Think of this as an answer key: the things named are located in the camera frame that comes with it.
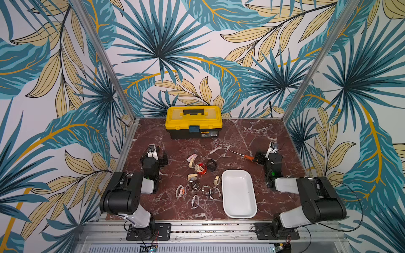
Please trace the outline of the orange clear strap watch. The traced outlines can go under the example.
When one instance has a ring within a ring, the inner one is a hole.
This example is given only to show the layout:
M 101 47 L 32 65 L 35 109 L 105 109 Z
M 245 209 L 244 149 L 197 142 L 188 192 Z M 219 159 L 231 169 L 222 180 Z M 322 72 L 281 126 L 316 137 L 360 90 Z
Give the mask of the orange clear strap watch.
M 183 185 L 179 185 L 176 189 L 176 198 L 179 199 L 185 194 L 185 188 Z

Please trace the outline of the brown strap teal watch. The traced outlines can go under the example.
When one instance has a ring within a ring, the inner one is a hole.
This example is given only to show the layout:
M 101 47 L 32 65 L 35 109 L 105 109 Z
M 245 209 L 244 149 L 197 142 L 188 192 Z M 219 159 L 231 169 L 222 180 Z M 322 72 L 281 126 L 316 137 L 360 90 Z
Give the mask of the brown strap teal watch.
M 200 184 L 199 180 L 194 180 L 194 181 L 188 182 L 187 190 L 190 193 L 198 192 L 198 191 L 200 191 L 200 189 L 201 189 L 201 184 Z

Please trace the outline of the red transparent watch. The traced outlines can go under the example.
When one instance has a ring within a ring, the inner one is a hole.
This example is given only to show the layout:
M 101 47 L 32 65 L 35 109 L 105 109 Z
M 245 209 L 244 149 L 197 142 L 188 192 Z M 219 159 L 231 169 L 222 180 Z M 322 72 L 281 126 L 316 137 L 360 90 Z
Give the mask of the red transparent watch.
M 199 163 L 194 166 L 195 172 L 204 175 L 207 173 L 207 167 L 204 163 Z

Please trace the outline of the clear strap purple watch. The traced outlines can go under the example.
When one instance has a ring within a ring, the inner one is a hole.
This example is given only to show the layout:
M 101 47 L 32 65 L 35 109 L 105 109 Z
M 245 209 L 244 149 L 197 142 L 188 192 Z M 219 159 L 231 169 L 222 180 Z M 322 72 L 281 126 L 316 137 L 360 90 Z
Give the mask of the clear strap purple watch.
M 197 209 L 199 207 L 200 199 L 198 195 L 194 195 L 191 201 L 191 209 Z

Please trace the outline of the small beige watch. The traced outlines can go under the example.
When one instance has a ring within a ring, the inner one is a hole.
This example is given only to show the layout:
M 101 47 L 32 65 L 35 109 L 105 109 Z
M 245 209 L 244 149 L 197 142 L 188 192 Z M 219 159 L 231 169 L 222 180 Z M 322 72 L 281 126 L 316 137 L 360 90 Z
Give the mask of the small beige watch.
M 213 184 L 214 184 L 215 187 L 217 187 L 220 184 L 220 177 L 219 176 L 215 177 L 215 179 L 213 181 Z

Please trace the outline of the dark strap rose gold watch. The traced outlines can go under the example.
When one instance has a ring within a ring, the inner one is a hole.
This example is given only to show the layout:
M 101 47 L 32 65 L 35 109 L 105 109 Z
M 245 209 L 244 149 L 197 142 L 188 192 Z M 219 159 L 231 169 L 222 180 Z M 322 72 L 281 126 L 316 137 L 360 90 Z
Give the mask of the dark strap rose gold watch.
M 211 195 L 211 187 L 210 186 L 204 185 L 204 186 L 202 186 L 201 190 L 202 190 L 202 193 L 203 193 L 204 196 L 210 196 Z

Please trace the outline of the black band watch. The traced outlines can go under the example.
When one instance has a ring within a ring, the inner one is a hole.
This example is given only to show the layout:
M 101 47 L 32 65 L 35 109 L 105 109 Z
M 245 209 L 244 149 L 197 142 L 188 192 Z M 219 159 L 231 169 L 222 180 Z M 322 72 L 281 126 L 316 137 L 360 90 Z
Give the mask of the black band watch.
M 217 162 L 214 159 L 208 159 L 206 162 L 207 170 L 214 172 L 217 170 Z

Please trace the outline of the white strap watch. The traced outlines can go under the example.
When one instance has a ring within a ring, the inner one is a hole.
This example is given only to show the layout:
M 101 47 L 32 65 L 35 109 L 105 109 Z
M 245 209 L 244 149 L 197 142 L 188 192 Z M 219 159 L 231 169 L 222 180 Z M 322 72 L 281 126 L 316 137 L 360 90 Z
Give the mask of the white strap watch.
M 219 200 L 220 197 L 221 197 L 221 192 L 217 187 L 211 188 L 209 190 L 209 198 L 211 200 Z

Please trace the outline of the pink beige strap watch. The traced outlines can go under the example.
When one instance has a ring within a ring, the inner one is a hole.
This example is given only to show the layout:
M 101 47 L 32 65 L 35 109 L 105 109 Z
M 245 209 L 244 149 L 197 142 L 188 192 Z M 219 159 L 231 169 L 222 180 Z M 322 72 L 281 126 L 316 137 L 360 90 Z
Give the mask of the pink beige strap watch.
M 193 154 L 187 158 L 187 161 L 189 162 L 189 168 L 194 169 L 194 167 L 196 165 L 195 160 L 197 157 L 198 156 L 196 154 Z

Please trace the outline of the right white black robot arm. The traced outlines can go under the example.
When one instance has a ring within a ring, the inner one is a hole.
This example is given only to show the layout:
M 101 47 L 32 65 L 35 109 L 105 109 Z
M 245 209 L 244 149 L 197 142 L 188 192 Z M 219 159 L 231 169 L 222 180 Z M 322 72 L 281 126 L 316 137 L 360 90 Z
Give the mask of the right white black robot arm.
M 263 166 L 269 189 L 296 194 L 300 198 L 298 207 L 274 216 L 270 224 L 272 232 L 346 218 L 346 208 L 328 178 L 284 177 L 282 159 L 279 153 L 265 154 L 260 151 L 253 158 L 254 162 Z

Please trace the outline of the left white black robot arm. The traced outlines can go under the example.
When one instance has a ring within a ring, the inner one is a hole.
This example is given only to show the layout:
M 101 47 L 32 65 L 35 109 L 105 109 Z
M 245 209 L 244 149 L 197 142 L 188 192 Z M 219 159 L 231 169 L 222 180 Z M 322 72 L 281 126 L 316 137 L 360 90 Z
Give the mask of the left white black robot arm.
M 132 230 L 154 231 L 154 218 L 140 204 L 140 197 L 158 191 L 160 169 L 168 164 L 166 153 L 162 157 L 159 153 L 160 147 L 151 144 L 140 158 L 140 171 L 115 172 L 100 199 L 100 211 L 130 222 Z

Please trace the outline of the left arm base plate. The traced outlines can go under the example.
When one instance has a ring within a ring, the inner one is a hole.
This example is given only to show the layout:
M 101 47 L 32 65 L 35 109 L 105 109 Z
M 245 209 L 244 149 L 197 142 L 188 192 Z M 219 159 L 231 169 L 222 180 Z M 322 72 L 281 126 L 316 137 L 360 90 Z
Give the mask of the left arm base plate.
M 146 228 L 135 228 L 129 226 L 127 231 L 127 241 L 158 240 L 169 241 L 171 235 L 171 223 L 151 223 Z

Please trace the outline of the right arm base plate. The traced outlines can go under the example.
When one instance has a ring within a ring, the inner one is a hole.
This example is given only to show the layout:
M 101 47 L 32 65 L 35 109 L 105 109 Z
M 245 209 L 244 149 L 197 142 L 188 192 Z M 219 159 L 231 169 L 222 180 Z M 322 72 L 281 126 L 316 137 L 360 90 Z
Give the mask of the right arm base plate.
M 284 228 L 269 222 L 254 223 L 254 233 L 258 240 L 298 240 L 299 233 L 295 228 Z

